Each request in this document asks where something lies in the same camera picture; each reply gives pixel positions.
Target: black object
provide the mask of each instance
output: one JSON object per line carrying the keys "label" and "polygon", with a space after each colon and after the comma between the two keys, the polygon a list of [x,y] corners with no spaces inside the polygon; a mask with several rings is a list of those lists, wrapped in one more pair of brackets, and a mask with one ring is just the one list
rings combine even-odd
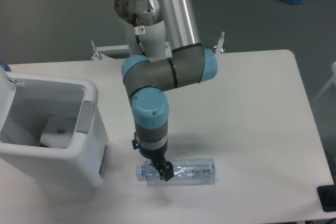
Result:
{"label": "black object", "polygon": [[325,212],[336,211],[336,185],[319,186],[317,188],[320,202]]}

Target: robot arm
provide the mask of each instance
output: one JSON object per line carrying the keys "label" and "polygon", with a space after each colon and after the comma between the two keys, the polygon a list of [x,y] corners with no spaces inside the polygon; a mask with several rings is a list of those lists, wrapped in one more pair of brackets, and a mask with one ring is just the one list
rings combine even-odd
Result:
{"label": "robot arm", "polygon": [[[204,49],[200,42],[190,0],[159,3],[173,57],[151,62],[145,55],[131,56],[122,66],[122,76],[135,122],[133,148],[149,158],[161,179],[168,181],[174,173],[164,157],[169,106],[163,91],[214,78],[217,62],[212,50]],[[136,16],[143,14],[145,10],[134,15],[134,26]]]}

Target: gray floor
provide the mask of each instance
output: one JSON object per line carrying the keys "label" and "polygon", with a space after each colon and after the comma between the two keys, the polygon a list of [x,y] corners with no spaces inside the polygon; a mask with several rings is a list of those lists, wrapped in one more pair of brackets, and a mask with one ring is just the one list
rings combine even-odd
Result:
{"label": "gray floor", "polygon": [[[126,44],[114,0],[0,0],[0,59],[87,60],[97,46]],[[192,0],[202,43],[225,33],[227,52],[289,49],[311,100],[336,61],[336,0]]]}

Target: cable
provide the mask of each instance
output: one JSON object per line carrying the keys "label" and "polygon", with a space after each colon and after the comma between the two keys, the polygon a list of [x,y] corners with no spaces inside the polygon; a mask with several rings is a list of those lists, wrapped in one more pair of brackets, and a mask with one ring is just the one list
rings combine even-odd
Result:
{"label": "cable", "polygon": [[334,222],[334,220],[336,220],[336,218],[332,218],[329,221],[327,221],[325,224],[332,224]]}
{"label": "cable", "polygon": [[[134,14],[133,14],[133,27],[136,27],[136,26],[137,26],[137,25],[136,25],[136,24],[137,24],[136,17],[137,17],[137,15],[136,15],[136,13],[134,13]],[[142,44],[141,44],[139,35],[136,35],[136,36],[135,36],[135,39],[136,39],[137,43],[138,43],[139,46],[140,46],[141,54],[146,56],[146,54],[145,54],[145,52],[144,52],[144,50],[143,50],[143,47],[142,47]]]}

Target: light blue joint cap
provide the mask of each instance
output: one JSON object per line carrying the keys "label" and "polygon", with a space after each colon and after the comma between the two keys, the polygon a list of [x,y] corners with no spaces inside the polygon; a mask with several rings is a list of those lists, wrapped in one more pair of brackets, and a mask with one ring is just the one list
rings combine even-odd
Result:
{"label": "light blue joint cap", "polygon": [[168,120],[167,97],[157,88],[144,88],[134,95],[132,113],[137,124],[146,129],[157,129]]}
{"label": "light blue joint cap", "polygon": [[211,49],[205,48],[205,64],[203,75],[200,82],[211,80],[217,75],[217,60],[214,52]]}
{"label": "light blue joint cap", "polygon": [[149,61],[149,59],[145,55],[133,55],[124,61],[121,66],[122,80],[124,80],[127,71],[140,61]]}

